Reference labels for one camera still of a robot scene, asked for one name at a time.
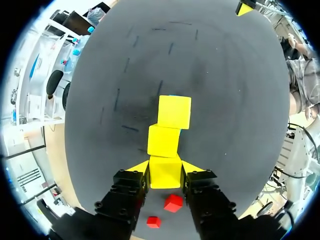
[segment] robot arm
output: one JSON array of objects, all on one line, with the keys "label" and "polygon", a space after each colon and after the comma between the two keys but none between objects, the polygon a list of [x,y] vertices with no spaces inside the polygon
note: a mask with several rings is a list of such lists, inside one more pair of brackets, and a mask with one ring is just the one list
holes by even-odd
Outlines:
[{"label": "robot arm", "polygon": [[[215,184],[211,170],[186,174],[181,169],[181,186],[185,202],[201,240],[281,239],[286,233],[279,222],[262,215],[238,220],[236,204]],[[95,215],[79,208],[52,223],[52,240],[129,240],[135,230],[140,209],[150,188],[149,166],[146,172],[121,169],[113,177],[114,185],[102,201],[94,204]]]}]

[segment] stacked blocks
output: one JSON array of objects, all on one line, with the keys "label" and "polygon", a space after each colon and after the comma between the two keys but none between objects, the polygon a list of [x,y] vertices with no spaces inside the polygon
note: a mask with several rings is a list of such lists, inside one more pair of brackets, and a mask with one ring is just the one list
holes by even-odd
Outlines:
[{"label": "stacked blocks", "polygon": [[159,97],[158,122],[149,127],[147,146],[152,189],[180,188],[178,143],[181,129],[189,129],[190,113],[191,97]]},{"label": "stacked blocks", "polygon": [[151,125],[148,135],[148,154],[165,158],[176,157],[179,135],[180,129]]},{"label": "stacked blocks", "polygon": [[159,97],[158,125],[164,128],[189,129],[191,97]]},{"label": "stacked blocks", "polygon": [[152,189],[180,188],[182,162],[176,157],[150,156],[150,187]]}]

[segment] red cube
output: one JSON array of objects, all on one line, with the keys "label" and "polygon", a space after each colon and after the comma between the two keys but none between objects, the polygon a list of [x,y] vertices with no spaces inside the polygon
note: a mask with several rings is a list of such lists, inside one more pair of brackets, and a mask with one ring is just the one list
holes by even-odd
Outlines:
[{"label": "red cube", "polygon": [[171,194],[164,202],[164,210],[172,213],[176,213],[180,208],[182,208],[184,200],[181,196]]},{"label": "red cube", "polygon": [[159,229],[161,225],[161,219],[158,218],[157,216],[150,216],[148,217],[146,224],[148,225],[149,228]]}]

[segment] round table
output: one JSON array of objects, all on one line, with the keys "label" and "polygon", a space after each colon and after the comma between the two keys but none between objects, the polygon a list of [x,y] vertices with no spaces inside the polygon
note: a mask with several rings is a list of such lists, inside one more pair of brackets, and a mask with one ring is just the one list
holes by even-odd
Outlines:
[{"label": "round table", "polygon": [[[237,0],[121,0],[94,30],[77,62],[65,116],[68,169],[82,207],[113,184],[119,169],[149,159],[148,128],[159,95],[192,97],[178,154],[217,183],[240,216],[278,159],[289,113],[288,70],[270,22],[236,16]],[[135,236],[199,239],[191,213],[165,211],[180,189],[152,189]],[[162,220],[148,228],[149,216]]]}]

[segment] yellow block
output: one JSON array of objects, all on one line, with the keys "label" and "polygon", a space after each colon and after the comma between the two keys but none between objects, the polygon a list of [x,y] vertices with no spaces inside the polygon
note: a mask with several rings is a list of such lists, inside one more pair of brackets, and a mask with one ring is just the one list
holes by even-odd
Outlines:
[{"label": "yellow block", "polygon": [[193,171],[197,171],[197,172],[203,172],[205,170],[197,167],[197,166],[194,166],[186,161],[182,161],[182,165],[183,165],[183,168],[184,168],[184,171],[186,174],[188,173],[192,173]]},{"label": "yellow block", "polygon": [[182,162],[176,157],[150,156],[150,187],[152,189],[180,188]]},{"label": "yellow block", "polygon": [[247,14],[249,12],[251,12],[253,10],[252,7],[242,3],[242,2],[239,2],[236,10],[235,10],[235,13],[238,15],[238,16],[241,16],[241,15],[244,15],[244,14]]},{"label": "yellow block", "polygon": [[189,129],[190,112],[191,97],[161,95],[157,124],[166,128]]},{"label": "yellow block", "polygon": [[148,160],[144,161],[143,163],[140,163],[140,164],[138,164],[136,166],[133,166],[133,167],[127,169],[127,171],[130,171],[130,172],[138,171],[138,172],[141,172],[141,173],[145,174],[145,171],[147,169],[148,163],[149,163]]},{"label": "yellow block", "polygon": [[174,158],[177,155],[180,129],[161,127],[158,124],[149,127],[149,155]]}]

